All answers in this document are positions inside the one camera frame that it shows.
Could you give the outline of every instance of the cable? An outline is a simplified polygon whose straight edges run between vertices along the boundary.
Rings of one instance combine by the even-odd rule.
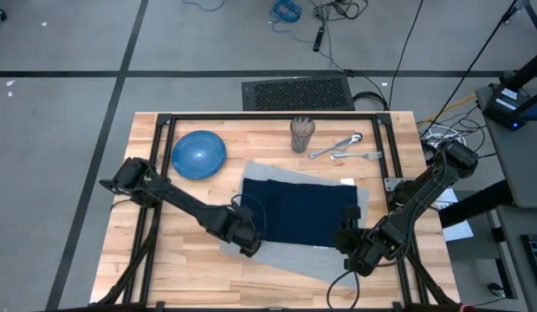
[[[224,3],[226,3],[226,0],[223,0],[219,6],[217,6],[216,8],[214,9],[206,9],[204,8],[201,4],[199,3],[195,3],[195,2],[192,2],[192,1],[188,1],[188,0],[182,0],[183,3],[186,3],[186,4],[193,4],[193,5],[196,5],[199,7],[199,9],[201,10],[204,10],[205,12],[214,12],[216,10],[219,10],[220,8],[222,8],[224,6]]]
[[[355,306],[357,305],[357,302],[359,301],[359,277],[357,276],[357,273],[353,270],[349,270],[347,271],[346,273],[338,276],[338,278],[336,278],[331,284],[330,284],[330,287],[328,287],[328,290],[327,290],[327,305],[328,307],[330,308],[331,311],[334,311],[334,307],[332,306],[332,304],[330,304],[330,292],[332,291],[333,287],[344,277],[348,276],[349,274],[353,273],[354,276],[355,276],[355,285],[356,285],[356,289],[357,289],[357,292],[355,294],[355,300],[353,300],[353,303],[352,303],[352,306],[349,307],[349,309],[354,309]]]
[[[363,14],[363,12],[365,12],[366,8],[369,6],[369,2],[367,0],[361,1],[365,4],[363,9],[361,9],[360,6],[353,0],[334,0],[330,3],[324,4],[316,4],[314,0],[311,0],[311,3],[314,6],[315,15],[322,21],[322,27],[324,28],[327,26],[328,22],[344,19],[354,20],[361,16],[361,14]],[[353,15],[348,15],[347,13],[351,8],[355,9],[355,13]],[[336,14],[340,17],[330,18],[332,9],[334,9]]]
[[[447,120],[444,120],[442,122],[445,122],[445,121],[448,121],[448,120],[452,120],[460,115],[463,115],[464,116],[458,120],[457,122],[455,122],[453,125],[451,125],[451,127],[448,128],[448,131],[451,131],[453,129],[454,126],[456,125],[461,125],[462,127],[465,127],[465,128],[468,128],[468,131],[467,132],[462,132],[462,133],[459,133],[458,135],[452,135],[452,136],[449,136],[448,139],[456,139],[458,136],[469,136],[471,135],[472,133],[475,133],[475,132],[478,132],[480,131],[482,133],[482,142],[481,144],[476,148],[475,150],[475,153],[478,152],[478,150],[480,150],[482,148],[482,146],[484,145],[484,142],[486,141],[486,133],[484,132],[483,130],[483,126],[479,125],[476,121],[474,120],[471,120],[469,119],[469,115],[474,112],[476,109],[478,108],[478,106],[475,106],[473,107],[472,109],[470,109],[467,113],[461,113],[461,114],[457,114],[453,117],[450,117],[448,118]],[[467,127],[463,124],[463,121],[468,121],[468,122],[472,122],[474,125],[476,125],[475,127]],[[426,131],[430,131],[431,133],[431,128],[432,127],[429,127],[428,129],[426,129]]]
[[[299,43],[310,43],[310,44],[313,44],[314,41],[311,41],[311,40],[301,40],[298,36],[296,36],[291,30],[288,30],[288,29],[283,29],[283,30],[278,30],[278,29],[275,29],[275,25],[277,23],[286,23],[285,21],[279,19],[279,18],[276,18],[274,20],[269,20],[268,23],[270,23],[270,28],[272,29],[272,31],[274,31],[275,33],[277,34],[283,34],[283,33],[286,33],[286,34],[290,34],[297,42]],[[330,42],[330,29],[328,29],[328,40]],[[331,55],[326,55],[324,52],[322,52],[321,49],[319,49],[319,53],[326,57],[328,60],[330,60],[331,64],[334,65],[341,73],[344,72],[344,69],[342,69],[335,61],[334,59],[332,58]]]
[[[463,143],[463,145],[467,146],[467,140],[463,137],[463,134],[457,131],[456,129],[453,129],[452,127],[442,126],[442,125],[435,125],[433,127],[444,128],[447,131],[445,133],[433,133],[432,129],[429,130],[429,134],[424,137],[428,141],[430,141],[431,139],[435,139],[437,140],[437,142],[439,142],[443,139],[455,139]]]
[[[496,156],[496,153],[489,153],[483,156],[479,156],[478,159],[483,159],[483,158],[488,158],[488,157],[493,157],[493,156]]]
[[[480,307],[482,305],[485,305],[485,304],[490,304],[490,303],[494,303],[494,302],[499,302],[503,299],[507,299],[507,297],[503,297],[503,298],[499,298],[499,299],[494,299],[494,300],[491,300],[491,301],[488,301],[488,302],[483,302],[483,303],[478,303],[478,304],[473,304],[471,307]]]
[[[413,20],[413,24],[411,25],[411,29],[409,30],[409,34],[407,35],[407,39],[405,39],[404,48],[401,51],[401,56],[399,57],[398,67],[396,68],[396,71],[393,73],[393,77],[391,78],[391,85],[390,85],[390,107],[391,107],[391,98],[393,96],[393,83],[396,80],[396,76],[398,75],[399,67],[401,67],[401,62],[404,59],[405,50],[407,49],[407,43],[409,42],[409,38],[411,38],[411,33],[413,32],[413,29],[415,28],[415,24],[417,23],[418,14],[421,12],[421,8],[423,7],[424,0],[421,0],[421,3],[418,5],[417,14],[415,15],[415,19]]]
[[[125,202],[129,202],[129,201],[131,201],[131,200],[132,200],[131,198],[119,200],[118,202],[113,203],[113,204],[111,205],[111,210],[112,210],[115,206],[117,206],[117,205],[119,205],[119,204],[122,204],[122,203],[125,203]]]
[[[446,109],[444,109],[443,111],[444,111],[444,112],[447,112],[447,111],[449,111],[450,109],[453,109],[453,108],[455,108],[455,107],[459,107],[459,106],[461,106],[461,105],[463,105],[463,104],[468,103],[470,100],[472,100],[472,99],[474,99],[474,98],[476,98],[476,95],[475,95],[475,94],[472,94],[471,96],[468,96],[468,97],[466,97],[466,98],[464,98],[464,99],[462,99],[462,100],[459,100],[459,101],[456,102],[455,104],[452,104],[452,105],[448,106],[448,107],[447,107]],[[426,123],[426,122],[430,122],[430,121],[432,120],[432,118],[434,118],[434,117],[436,117],[436,116],[438,116],[438,114],[433,114],[431,117],[429,117],[429,118],[427,118],[427,119],[425,119],[425,120],[417,121],[417,127],[421,127],[424,123]]]
[[[388,103],[386,102],[384,97],[380,96],[379,94],[374,93],[373,91],[363,91],[363,92],[357,93],[356,95],[354,95],[353,101],[356,101],[358,99],[370,99],[370,100],[377,101],[378,103],[382,104],[385,111],[390,110],[390,108],[388,107]]]
[[[295,23],[301,18],[301,6],[293,0],[277,0],[269,14],[277,22]]]
[[[492,38],[494,37],[494,35],[495,35],[495,33],[497,32],[497,30],[501,27],[501,25],[503,24],[503,22],[505,22],[505,20],[507,19],[508,12],[515,6],[515,4],[516,4],[518,1],[519,1],[519,0],[513,0],[513,2],[511,3],[511,5],[509,5],[509,8],[508,8],[506,14],[504,14],[504,15],[501,17],[500,22],[497,23],[497,25],[495,26],[494,30],[492,31],[492,33],[490,34],[490,36],[488,37],[488,39],[486,40],[486,42],[484,43],[484,45],[482,46],[482,48],[480,49],[480,51],[478,52],[478,55],[476,55],[475,60],[473,60],[473,62],[470,63],[469,68],[467,68],[467,70],[466,70],[465,73],[463,74],[463,77],[462,77],[461,80],[457,83],[456,88],[453,90],[453,92],[451,93],[450,97],[449,97],[448,100],[445,102],[445,104],[443,104],[442,109],[440,109],[440,111],[438,112],[437,116],[434,117],[434,120],[433,120],[432,123],[430,124],[431,127],[434,125],[434,122],[438,119],[438,117],[440,117],[440,115],[443,113],[443,110],[448,106],[448,104],[450,103],[451,99],[453,99],[453,97],[454,97],[455,94],[457,93],[457,90],[461,87],[461,84],[463,83],[463,81],[465,80],[465,78],[467,78],[467,75],[469,75],[470,70],[473,68],[473,66],[475,66],[476,61],[478,61],[478,59],[480,58],[480,55],[482,55],[482,53],[484,52],[484,49],[486,49],[486,47],[488,46],[488,44],[490,43],[490,41],[492,41]],[[427,132],[427,131],[425,131],[425,132],[423,133],[423,135],[421,135],[421,137],[424,137],[424,136],[426,135],[426,132]]]

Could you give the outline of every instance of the white label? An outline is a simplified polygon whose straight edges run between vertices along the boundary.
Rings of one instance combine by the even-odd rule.
[[[341,179],[340,183],[343,184],[343,185],[353,185],[353,186],[355,186],[355,180],[353,178]]]
[[[510,97],[510,98],[513,99],[513,100],[517,100],[517,93],[516,93],[516,92],[513,92],[513,91],[511,91],[511,90],[509,90],[509,89],[503,89],[503,90],[501,91],[501,94],[503,94],[503,95],[505,95],[505,96],[508,96],[508,97]]]
[[[501,100],[501,99],[495,99],[496,102],[502,104],[504,107],[507,107],[507,108],[510,108],[511,110],[515,110],[517,109],[517,107],[514,107],[513,105],[505,102],[504,100]]]

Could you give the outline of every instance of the gray cloth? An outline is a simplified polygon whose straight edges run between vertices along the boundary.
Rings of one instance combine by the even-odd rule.
[[[290,172],[272,166],[248,162],[243,172],[243,178],[255,180],[276,180],[281,182],[296,184],[316,184],[316,185],[341,185],[332,180],[311,177],[305,174]],[[358,205],[361,208],[361,219],[359,226],[364,227],[366,214],[368,212],[369,191],[357,188]],[[239,248],[234,244],[221,243],[220,251],[227,255],[238,255]],[[344,270],[345,256],[341,255],[334,248],[313,247],[300,244],[284,244],[273,242],[262,242],[261,249],[253,256],[256,263],[267,264],[272,267],[287,270],[304,276],[320,279],[331,283]],[[343,278],[340,285],[355,289],[355,279],[353,275]]]

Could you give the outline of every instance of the white paper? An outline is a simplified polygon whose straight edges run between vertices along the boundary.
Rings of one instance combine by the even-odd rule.
[[[340,183],[343,185],[353,185],[355,186],[355,180],[353,178],[341,179]]]
[[[436,199],[434,205],[438,210],[442,210],[443,208],[456,202],[457,196],[453,192],[453,189],[449,188],[445,190],[438,199]],[[469,238],[473,237],[474,235],[475,234],[470,229],[469,222],[467,221],[463,221],[460,224],[455,224],[450,226],[449,228],[443,229],[443,237],[445,238],[446,242],[454,241],[457,239]]]

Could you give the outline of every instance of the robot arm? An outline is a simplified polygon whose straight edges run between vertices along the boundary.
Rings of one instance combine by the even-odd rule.
[[[476,153],[456,140],[438,149],[438,161],[412,181],[402,181],[389,194],[391,212],[370,230],[356,230],[349,218],[335,237],[337,249],[347,255],[346,270],[369,276],[383,258],[400,261],[409,258],[429,290],[442,304],[454,303],[439,289],[423,265],[408,251],[417,219],[442,192],[457,180],[473,174]]]
[[[261,234],[251,222],[251,210],[236,203],[207,205],[172,185],[144,159],[127,159],[113,179],[101,180],[100,184],[114,194],[130,196],[141,206],[153,207],[164,200],[191,214],[211,235],[239,245],[247,257],[261,247]]]

